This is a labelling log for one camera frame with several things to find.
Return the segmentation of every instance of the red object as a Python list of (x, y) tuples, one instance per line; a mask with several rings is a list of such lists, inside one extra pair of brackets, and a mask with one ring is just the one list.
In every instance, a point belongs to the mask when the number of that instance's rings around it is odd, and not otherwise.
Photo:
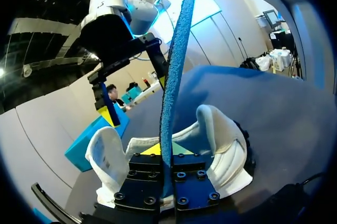
[(144, 83), (146, 84), (147, 87), (151, 87), (151, 85), (148, 83), (147, 79), (143, 78)]

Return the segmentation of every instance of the yellow object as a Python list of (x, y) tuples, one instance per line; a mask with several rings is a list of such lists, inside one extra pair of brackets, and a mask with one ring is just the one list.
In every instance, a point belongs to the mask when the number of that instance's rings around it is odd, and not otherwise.
[(163, 77), (159, 78), (159, 82), (160, 82), (160, 85), (162, 86), (162, 88), (164, 89), (164, 87), (165, 87), (165, 77), (163, 76)]
[[(193, 154), (190, 150), (187, 150), (186, 148), (183, 148), (182, 146), (178, 145), (175, 142), (172, 142), (172, 150), (173, 150), (173, 154)], [(145, 150), (142, 154), (161, 154), (160, 151), (160, 145), (159, 143), (157, 143), (155, 146), (150, 147), (149, 149)]]
[(112, 119), (110, 117), (110, 113), (107, 109), (107, 106), (104, 106), (104, 107), (98, 109), (97, 111), (112, 127), (116, 128), (116, 127), (120, 126), (120, 125), (115, 126), (114, 123), (112, 122)]

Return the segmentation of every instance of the white cloth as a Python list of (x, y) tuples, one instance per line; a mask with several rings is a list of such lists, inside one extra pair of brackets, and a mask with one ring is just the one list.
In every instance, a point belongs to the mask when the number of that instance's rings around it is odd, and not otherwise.
[[(214, 155), (207, 175), (220, 198), (228, 197), (251, 183), (252, 177), (243, 169), (247, 146), (237, 125), (219, 109), (211, 105), (200, 105), (196, 111), (197, 121), (188, 128), (174, 134), (176, 143), (207, 139)], [(134, 153), (141, 153), (159, 142), (158, 137), (131, 138), (126, 153), (121, 139), (112, 127), (98, 130), (92, 137), (85, 157), (102, 181), (97, 192), (99, 203), (114, 207), (114, 193), (121, 188), (129, 171), (128, 162)], [(205, 149), (192, 152), (203, 154)], [(172, 208), (173, 196), (163, 200), (161, 210)]]

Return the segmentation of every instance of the person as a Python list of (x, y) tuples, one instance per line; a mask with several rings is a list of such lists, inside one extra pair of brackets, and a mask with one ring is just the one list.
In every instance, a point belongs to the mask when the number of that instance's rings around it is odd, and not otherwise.
[(125, 105), (125, 103), (121, 99), (118, 98), (118, 91), (114, 84), (108, 85), (106, 87), (106, 90), (107, 90), (110, 100), (113, 103), (117, 103), (122, 108), (123, 111), (128, 111), (131, 109), (130, 106)]

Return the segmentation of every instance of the dark table surface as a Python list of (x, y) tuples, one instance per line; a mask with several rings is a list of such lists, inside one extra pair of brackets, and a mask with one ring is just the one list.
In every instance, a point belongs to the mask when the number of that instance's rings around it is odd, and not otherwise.
[[(127, 115), (124, 149), (132, 137), (159, 132), (162, 91)], [(196, 121), (200, 104), (211, 104), (238, 121), (250, 134), (256, 157), (253, 182), (231, 196), (239, 212), (259, 205), (287, 183), (296, 183), (325, 169), (336, 138), (334, 96), (285, 76), (231, 67), (201, 66), (183, 75), (176, 105), (174, 132)], [(319, 181), (308, 184), (311, 193)], [(101, 186), (93, 170), (81, 173), (66, 211), (92, 213)]]

